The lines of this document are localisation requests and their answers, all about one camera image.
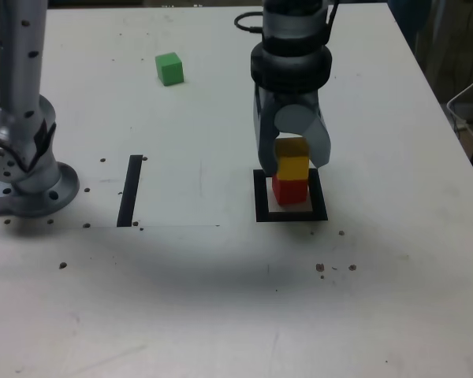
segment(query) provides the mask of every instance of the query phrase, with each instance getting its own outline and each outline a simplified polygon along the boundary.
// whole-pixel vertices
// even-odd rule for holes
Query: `table surface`
[[[330,219],[301,224],[255,223],[248,10],[48,13],[42,93],[81,191],[0,217],[1,378],[473,377],[473,169],[387,6],[339,9]],[[163,87],[170,51],[186,82]],[[116,228],[131,154],[140,226]]]

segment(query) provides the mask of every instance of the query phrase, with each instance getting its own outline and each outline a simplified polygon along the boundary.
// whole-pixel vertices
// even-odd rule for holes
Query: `green cube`
[[[156,57],[156,69],[158,70],[158,78],[164,86],[184,82],[182,61],[175,53],[158,55]]]

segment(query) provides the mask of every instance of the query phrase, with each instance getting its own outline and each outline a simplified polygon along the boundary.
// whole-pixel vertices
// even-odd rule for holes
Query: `wooden block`
[[[175,53],[158,55],[156,57],[156,69],[158,78],[165,86],[184,82],[182,61]]]
[[[308,180],[282,181],[276,175],[271,180],[271,186],[280,206],[307,201]]]
[[[278,160],[277,178],[281,181],[308,179],[308,144],[305,138],[283,138],[275,141]]]

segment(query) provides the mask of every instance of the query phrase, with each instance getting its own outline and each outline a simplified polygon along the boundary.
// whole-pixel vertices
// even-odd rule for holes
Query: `stacked cubes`
[[[281,206],[305,202],[308,196],[308,144],[305,138],[275,141],[278,171],[272,179],[277,203]]]

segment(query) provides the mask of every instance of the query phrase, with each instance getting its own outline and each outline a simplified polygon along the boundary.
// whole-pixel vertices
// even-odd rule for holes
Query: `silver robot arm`
[[[56,114],[40,95],[47,3],[0,1],[0,215],[47,215],[79,190],[76,172],[54,159]]]

